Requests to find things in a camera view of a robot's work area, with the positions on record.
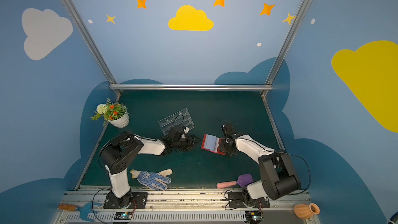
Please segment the red card holder wallet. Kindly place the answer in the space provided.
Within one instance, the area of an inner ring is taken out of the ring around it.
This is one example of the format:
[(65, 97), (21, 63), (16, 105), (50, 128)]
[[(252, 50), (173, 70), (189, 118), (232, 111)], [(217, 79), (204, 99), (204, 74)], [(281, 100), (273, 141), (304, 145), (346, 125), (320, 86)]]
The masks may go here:
[(203, 142), (201, 148), (216, 154), (226, 155), (224, 152), (220, 150), (220, 144), (225, 139), (218, 138), (213, 135), (205, 134), (203, 138)]

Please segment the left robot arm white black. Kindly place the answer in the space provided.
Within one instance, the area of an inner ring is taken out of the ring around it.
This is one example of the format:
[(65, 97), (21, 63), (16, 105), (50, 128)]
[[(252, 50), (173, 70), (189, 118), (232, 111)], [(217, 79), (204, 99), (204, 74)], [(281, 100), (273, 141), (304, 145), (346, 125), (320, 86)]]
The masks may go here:
[(126, 208), (132, 201), (127, 169), (138, 155), (165, 156), (173, 150), (189, 152), (196, 148), (198, 140), (185, 126), (172, 127), (160, 139), (144, 138), (128, 131), (111, 139), (99, 152), (111, 182), (108, 198), (118, 200), (120, 208)]

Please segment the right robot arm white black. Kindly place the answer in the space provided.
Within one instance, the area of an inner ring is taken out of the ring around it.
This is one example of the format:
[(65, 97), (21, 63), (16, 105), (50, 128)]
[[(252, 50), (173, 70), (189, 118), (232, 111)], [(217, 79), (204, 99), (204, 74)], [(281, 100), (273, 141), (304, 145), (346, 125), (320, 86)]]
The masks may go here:
[(277, 200), (301, 188), (300, 178), (285, 150), (266, 147), (251, 136), (237, 132), (230, 123), (224, 124), (222, 131), (225, 136), (220, 144), (223, 153), (232, 156), (240, 151), (259, 165), (261, 179), (246, 186), (252, 199)]

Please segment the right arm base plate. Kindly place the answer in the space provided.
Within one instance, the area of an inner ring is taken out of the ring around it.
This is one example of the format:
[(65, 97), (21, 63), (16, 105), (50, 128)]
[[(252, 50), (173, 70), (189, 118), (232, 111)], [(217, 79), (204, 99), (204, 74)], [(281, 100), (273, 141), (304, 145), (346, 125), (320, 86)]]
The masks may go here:
[(268, 197), (252, 199), (249, 194), (245, 191), (230, 191), (227, 190), (224, 193), (224, 197), (227, 199), (227, 204), (225, 206), (226, 210), (233, 210), (238, 208), (270, 208), (270, 203)]

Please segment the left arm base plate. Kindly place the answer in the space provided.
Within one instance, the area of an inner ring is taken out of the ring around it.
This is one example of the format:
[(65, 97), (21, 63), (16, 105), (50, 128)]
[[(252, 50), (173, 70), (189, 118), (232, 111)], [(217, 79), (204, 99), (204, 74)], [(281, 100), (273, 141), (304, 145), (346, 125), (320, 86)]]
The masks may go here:
[(107, 194), (104, 209), (143, 209), (146, 207), (148, 193), (146, 192), (128, 192), (121, 198), (117, 198), (111, 191)]

